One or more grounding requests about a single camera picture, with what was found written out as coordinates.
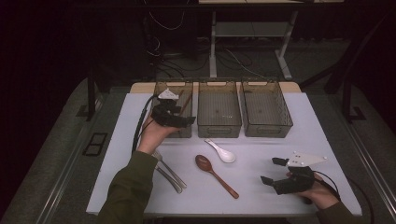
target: hand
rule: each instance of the hand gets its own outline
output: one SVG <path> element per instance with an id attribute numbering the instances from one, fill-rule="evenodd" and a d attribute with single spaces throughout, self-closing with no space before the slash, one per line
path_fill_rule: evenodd
<path id="1" fill-rule="evenodd" d="M 137 151 L 145 152 L 149 155 L 155 151 L 169 133 L 180 130 L 175 127 L 163 127 L 159 125 L 150 114 L 143 123 L 142 128 L 144 131 L 140 136 L 140 144 L 137 147 Z"/>
<path id="2" fill-rule="evenodd" d="M 315 178 L 318 180 L 323 180 L 322 177 L 315 174 Z M 323 185 L 315 181 L 311 189 L 303 192 L 296 193 L 299 196 L 310 199 L 318 209 L 326 209 L 330 206 L 339 203 L 338 199 Z"/>

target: green sleeve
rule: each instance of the green sleeve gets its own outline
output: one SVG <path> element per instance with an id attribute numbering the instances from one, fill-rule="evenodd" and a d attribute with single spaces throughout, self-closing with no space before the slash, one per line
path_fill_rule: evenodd
<path id="1" fill-rule="evenodd" d="M 337 203 L 317 212 L 320 224 L 362 224 L 360 217 L 353 216 L 343 203 Z"/>
<path id="2" fill-rule="evenodd" d="M 111 181 L 97 222 L 143 223 L 143 213 L 151 194 L 156 164 L 154 157 L 135 151 L 128 165 L 118 171 Z"/>

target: fork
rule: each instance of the fork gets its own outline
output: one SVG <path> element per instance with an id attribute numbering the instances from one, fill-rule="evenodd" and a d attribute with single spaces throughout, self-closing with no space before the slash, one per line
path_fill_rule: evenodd
<path id="1" fill-rule="evenodd" d="M 187 187 L 187 185 L 183 182 L 183 180 L 181 180 L 181 178 L 178 177 L 178 175 L 168 165 L 166 165 L 166 163 L 163 161 L 163 155 L 161 155 L 157 150 L 155 150 L 152 156 L 157 158 L 157 160 L 160 161 L 166 167 L 166 169 L 168 169 L 169 173 L 171 173 L 171 175 L 175 178 L 176 182 L 183 189 Z"/>
<path id="2" fill-rule="evenodd" d="M 163 169 L 161 169 L 158 165 L 155 166 L 155 169 L 160 172 L 175 188 L 177 193 L 181 193 L 183 191 L 183 188 L 174 180 L 169 174 L 167 174 Z"/>

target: table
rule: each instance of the table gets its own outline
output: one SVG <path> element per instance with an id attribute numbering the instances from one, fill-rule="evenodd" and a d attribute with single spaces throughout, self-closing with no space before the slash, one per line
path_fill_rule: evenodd
<path id="1" fill-rule="evenodd" d="M 360 216 L 361 207 L 332 153 L 307 96 L 299 91 L 295 83 L 280 84 L 294 123 L 286 138 L 245 137 L 243 128 L 238 138 L 214 138 L 212 140 L 215 143 L 236 155 L 235 162 L 223 163 L 216 151 L 198 137 L 195 122 L 191 126 L 192 138 L 168 138 L 158 148 L 165 162 L 184 180 L 187 188 L 180 194 L 176 193 L 169 182 L 155 171 L 146 216 L 313 216 L 317 211 L 314 205 L 306 205 L 292 194 L 277 195 L 273 188 L 265 186 L 260 179 L 261 175 L 274 180 L 286 178 L 287 168 L 272 164 L 271 159 L 286 159 L 293 151 L 326 156 L 327 161 L 312 165 L 311 168 L 330 176 L 340 189 L 346 207 L 352 214 Z M 136 83 L 131 88 L 132 93 L 127 94 L 87 207 L 88 213 L 98 214 L 106 200 L 112 178 L 127 164 L 141 108 L 152 94 L 154 86 L 155 83 Z M 196 86 L 192 98 L 193 115 L 197 111 Z M 194 161 L 198 154 L 211 160 L 217 174 L 239 193 L 238 199 L 234 199 L 212 175 L 199 170 Z"/>
<path id="2" fill-rule="evenodd" d="M 314 0 L 317 3 L 344 2 L 344 0 Z M 273 4 L 273 3 L 301 3 L 289 0 L 199 0 L 199 4 Z M 217 36 L 281 36 L 282 45 L 275 50 L 275 56 L 279 67 L 286 80 L 291 80 L 292 76 L 285 61 L 285 52 L 288 47 L 291 33 L 296 22 L 298 11 L 294 10 L 288 21 L 267 21 L 267 22 L 227 22 L 217 21 L 216 11 L 212 12 L 212 30 L 209 57 L 209 71 L 211 77 L 217 76 L 216 67 L 216 37 Z"/>

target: white spoon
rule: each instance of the white spoon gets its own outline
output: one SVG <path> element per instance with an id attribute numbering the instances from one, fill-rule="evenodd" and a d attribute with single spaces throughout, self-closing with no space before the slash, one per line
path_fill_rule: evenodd
<path id="1" fill-rule="evenodd" d="M 218 152 L 222 161 L 224 161 L 224 162 L 235 161 L 235 155 L 232 152 L 219 147 L 214 142 L 212 142 L 212 140 L 210 140 L 209 138 L 206 138 L 205 141 Z"/>

